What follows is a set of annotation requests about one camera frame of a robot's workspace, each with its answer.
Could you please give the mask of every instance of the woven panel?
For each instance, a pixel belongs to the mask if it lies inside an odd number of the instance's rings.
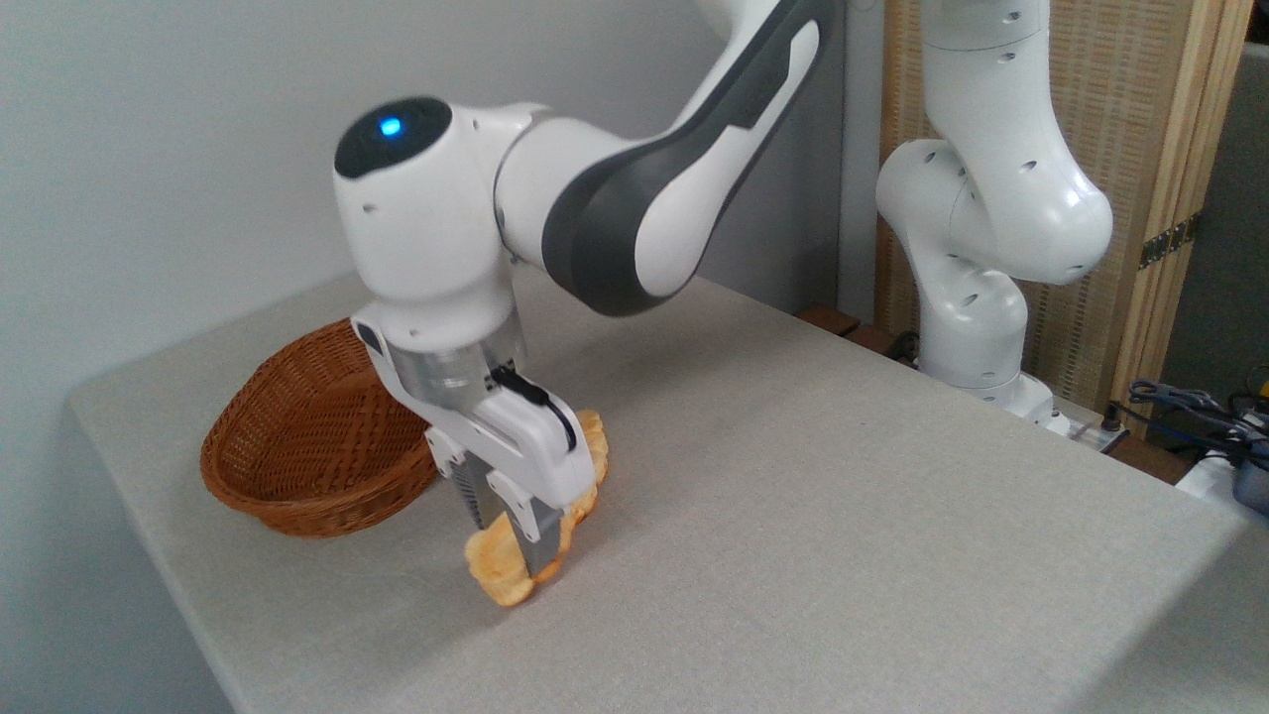
[[[1089,408],[1107,397],[1147,235],[1164,132],[1194,0],[1053,0],[1051,81],[1071,151],[1110,198],[1115,228],[1098,268],[1071,285],[1023,283],[1030,306],[1023,369]],[[921,101],[920,3],[887,6],[882,155],[935,136]],[[877,322],[917,328],[902,247],[882,224]]]

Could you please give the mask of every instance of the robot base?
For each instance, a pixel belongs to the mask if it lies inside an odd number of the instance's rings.
[[[1046,430],[1068,436],[1071,421],[1053,406],[1053,393],[1036,378],[1018,373],[1018,377],[1000,387],[987,389],[962,389],[977,399],[1000,407]]]

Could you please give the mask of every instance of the metal hinge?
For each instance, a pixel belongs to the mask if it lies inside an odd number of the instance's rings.
[[[1141,263],[1137,266],[1142,269],[1148,268],[1167,255],[1176,252],[1187,242],[1193,241],[1198,233],[1198,223],[1202,214],[1203,211],[1198,211],[1193,216],[1147,240],[1141,246]]]

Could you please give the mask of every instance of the blue led light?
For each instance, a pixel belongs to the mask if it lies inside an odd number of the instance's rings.
[[[401,133],[401,119],[388,117],[379,122],[379,133],[383,136],[396,136]]]

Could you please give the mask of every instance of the white wall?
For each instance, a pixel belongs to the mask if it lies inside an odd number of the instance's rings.
[[[877,172],[881,169],[881,89],[884,0],[849,0],[845,32],[845,134],[841,155],[841,249],[838,308],[873,321],[877,270]]]
[[[0,48],[0,710],[220,711],[67,391],[349,270],[329,166],[362,110],[650,133],[720,43],[685,0],[8,0]],[[704,265],[784,308],[834,294],[834,61]]]

